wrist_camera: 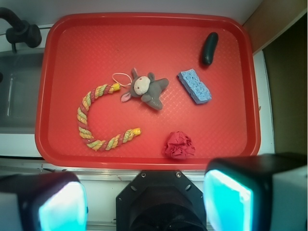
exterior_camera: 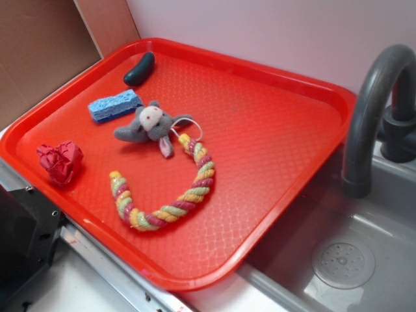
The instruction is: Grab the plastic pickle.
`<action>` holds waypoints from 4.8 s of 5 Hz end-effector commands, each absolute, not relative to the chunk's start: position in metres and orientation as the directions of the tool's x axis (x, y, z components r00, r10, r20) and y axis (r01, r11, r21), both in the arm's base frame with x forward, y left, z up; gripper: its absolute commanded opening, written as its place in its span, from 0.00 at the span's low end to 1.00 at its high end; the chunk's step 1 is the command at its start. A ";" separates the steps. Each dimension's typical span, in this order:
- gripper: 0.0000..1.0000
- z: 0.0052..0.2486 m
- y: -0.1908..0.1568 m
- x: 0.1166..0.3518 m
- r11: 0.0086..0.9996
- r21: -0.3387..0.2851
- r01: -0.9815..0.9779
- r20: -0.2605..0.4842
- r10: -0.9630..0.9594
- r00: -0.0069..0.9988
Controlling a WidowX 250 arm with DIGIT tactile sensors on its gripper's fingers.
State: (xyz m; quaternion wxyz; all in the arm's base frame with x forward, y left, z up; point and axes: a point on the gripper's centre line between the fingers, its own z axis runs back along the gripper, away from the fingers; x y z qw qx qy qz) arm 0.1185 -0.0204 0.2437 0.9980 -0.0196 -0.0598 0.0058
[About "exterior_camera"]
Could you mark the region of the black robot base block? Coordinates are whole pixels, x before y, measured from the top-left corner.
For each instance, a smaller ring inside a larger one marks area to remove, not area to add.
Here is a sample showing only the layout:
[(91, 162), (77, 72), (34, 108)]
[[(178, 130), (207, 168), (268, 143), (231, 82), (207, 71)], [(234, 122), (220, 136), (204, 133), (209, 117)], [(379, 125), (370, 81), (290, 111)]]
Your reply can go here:
[(1, 188), (1, 310), (52, 265), (63, 220), (39, 190)]

